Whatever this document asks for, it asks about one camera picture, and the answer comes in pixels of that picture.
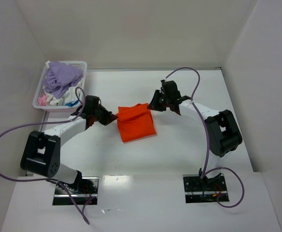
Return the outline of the orange t shirt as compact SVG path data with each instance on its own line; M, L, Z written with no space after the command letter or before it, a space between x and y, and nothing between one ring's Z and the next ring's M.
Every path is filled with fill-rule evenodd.
M149 103L138 103L131 107L118 107L117 127L123 143L156 135Z

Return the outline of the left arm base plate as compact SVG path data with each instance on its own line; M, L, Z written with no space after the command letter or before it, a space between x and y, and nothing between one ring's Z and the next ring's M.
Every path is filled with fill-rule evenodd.
M89 205L97 205L99 188L98 177L83 177L78 187L73 187L73 184L66 183L64 183L64 186L77 205L84 205L90 199ZM52 205L73 205L68 193L61 185L56 185L55 187Z

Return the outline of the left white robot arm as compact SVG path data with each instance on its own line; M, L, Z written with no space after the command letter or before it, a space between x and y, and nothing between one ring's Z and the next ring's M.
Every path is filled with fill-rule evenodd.
M61 147L95 122L107 126L117 119L117 115L101 105L99 97L87 95L85 104L70 115L67 123L29 134L20 162L21 169L46 177L52 183L59 181L73 192L79 191L85 185L82 173L60 162Z

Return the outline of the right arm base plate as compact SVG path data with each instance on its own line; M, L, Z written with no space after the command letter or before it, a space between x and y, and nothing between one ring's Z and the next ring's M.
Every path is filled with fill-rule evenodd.
M208 179L199 175L184 175L183 185L186 203L229 202L225 177L222 174Z

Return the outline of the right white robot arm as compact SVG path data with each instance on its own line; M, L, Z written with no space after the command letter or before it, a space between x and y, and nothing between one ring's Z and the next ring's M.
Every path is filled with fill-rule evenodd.
M205 166L199 170L200 184L206 188L214 184L225 164L227 154L242 143L243 138L230 110L213 110L189 96L181 96L174 81L161 81L162 87L156 90L148 106L154 111L170 109L178 115L192 119L206 129L207 154Z

